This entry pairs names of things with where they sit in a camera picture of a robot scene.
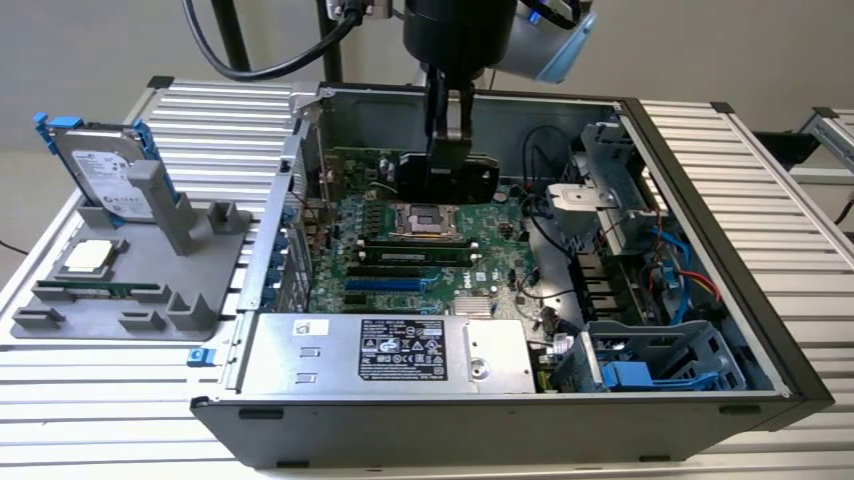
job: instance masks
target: power supply label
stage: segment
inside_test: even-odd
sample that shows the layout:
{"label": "power supply label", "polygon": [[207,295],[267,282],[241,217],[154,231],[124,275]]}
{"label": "power supply label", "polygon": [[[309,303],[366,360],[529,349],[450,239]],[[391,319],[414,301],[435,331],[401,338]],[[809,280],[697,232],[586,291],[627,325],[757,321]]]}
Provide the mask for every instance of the power supply label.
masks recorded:
{"label": "power supply label", "polygon": [[442,320],[362,320],[359,376],[369,381],[447,381]]}

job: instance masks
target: white wall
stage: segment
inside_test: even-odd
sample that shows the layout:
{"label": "white wall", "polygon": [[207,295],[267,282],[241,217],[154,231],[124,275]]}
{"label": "white wall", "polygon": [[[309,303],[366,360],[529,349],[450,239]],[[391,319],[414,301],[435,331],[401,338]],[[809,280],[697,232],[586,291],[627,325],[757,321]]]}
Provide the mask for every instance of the white wall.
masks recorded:
{"label": "white wall", "polygon": [[[729,101],[766,129],[792,128],[816,105],[854,106],[852,0],[595,0],[594,9],[599,21],[567,81],[499,75],[497,89]],[[401,22],[355,33],[349,73],[361,81],[411,78],[406,49],[390,38],[401,38]]]}
{"label": "white wall", "polygon": [[[219,48],[211,2],[195,0]],[[310,0],[238,1],[254,65],[318,39]],[[43,149],[32,115],[120,121],[152,75],[218,80],[178,0],[6,0],[0,9],[0,151]],[[319,78],[322,65],[295,75]]]}

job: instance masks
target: red cable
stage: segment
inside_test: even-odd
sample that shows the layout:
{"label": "red cable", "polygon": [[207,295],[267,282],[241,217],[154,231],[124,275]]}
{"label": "red cable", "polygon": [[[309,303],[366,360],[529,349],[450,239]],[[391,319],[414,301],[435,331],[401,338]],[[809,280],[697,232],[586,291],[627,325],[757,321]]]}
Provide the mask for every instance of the red cable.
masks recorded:
{"label": "red cable", "polygon": [[721,301],[721,290],[718,290],[718,287],[716,286],[714,282],[709,279],[709,277],[706,275],[704,275],[702,273],[697,273],[697,272],[690,272],[688,270],[680,270],[677,271],[677,273],[680,275],[684,275],[686,277],[692,277],[697,280],[700,280],[701,282],[704,282],[706,284],[706,286],[709,288],[712,288],[712,290],[716,292],[716,301]]}

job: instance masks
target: motherboard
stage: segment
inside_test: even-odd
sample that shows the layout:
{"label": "motherboard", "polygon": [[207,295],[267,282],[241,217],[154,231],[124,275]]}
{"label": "motherboard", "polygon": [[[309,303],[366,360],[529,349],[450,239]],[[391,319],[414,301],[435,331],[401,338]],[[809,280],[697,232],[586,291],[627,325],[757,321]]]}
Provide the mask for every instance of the motherboard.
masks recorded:
{"label": "motherboard", "polygon": [[403,203],[394,188],[401,153],[326,153],[341,175],[313,242],[310,311],[535,318],[539,305],[517,287],[535,268],[523,198],[505,185],[489,204]]}

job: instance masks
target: black power cord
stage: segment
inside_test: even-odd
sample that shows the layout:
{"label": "black power cord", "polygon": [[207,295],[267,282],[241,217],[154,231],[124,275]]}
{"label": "black power cord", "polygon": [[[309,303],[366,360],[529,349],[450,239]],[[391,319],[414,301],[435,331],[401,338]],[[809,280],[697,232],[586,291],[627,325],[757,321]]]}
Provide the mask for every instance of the black power cord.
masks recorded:
{"label": "black power cord", "polygon": [[8,248],[10,250],[12,250],[14,252],[20,253],[22,255],[30,255],[30,252],[22,248],[18,248],[14,245],[10,245],[8,243],[6,243],[3,240],[0,240],[0,246]]}
{"label": "black power cord", "polygon": [[238,82],[273,80],[274,78],[283,77],[297,72],[311,62],[318,60],[330,49],[330,47],[333,47],[345,39],[347,34],[357,26],[362,25],[362,18],[365,16],[365,6],[362,4],[362,1],[350,0],[349,2],[346,2],[345,20],[342,20],[333,32],[330,32],[330,34],[321,39],[321,42],[318,42],[314,47],[311,47],[301,55],[294,57],[287,62],[281,63],[279,65],[274,65],[273,67],[265,68],[263,70],[243,72],[226,65],[217,56],[217,53],[214,53],[211,45],[204,38],[204,33],[202,32],[202,25],[199,25],[199,17],[196,16],[196,8],[194,6],[192,0],[183,0],[183,4],[184,16],[187,17],[187,23],[190,24],[190,31],[192,33],[194,39],[196,40],[196,44],[199,45],[199,49],[202,50],[202,55],[204,55],[204,58],[207,59],[214,69],[221,73],[221,75]]}
{"label": "black power cord", "polygon": [[852,207],[854,207],[854,200],[849,200],[849,203],[845,204],[845,207],[842,207],[842,212],[840,212],[840,216],[837,217],[837,220],[833,223],[840,225],[842,222],[845,222],[845,219],[848,218],[849,213],[852,212]]}

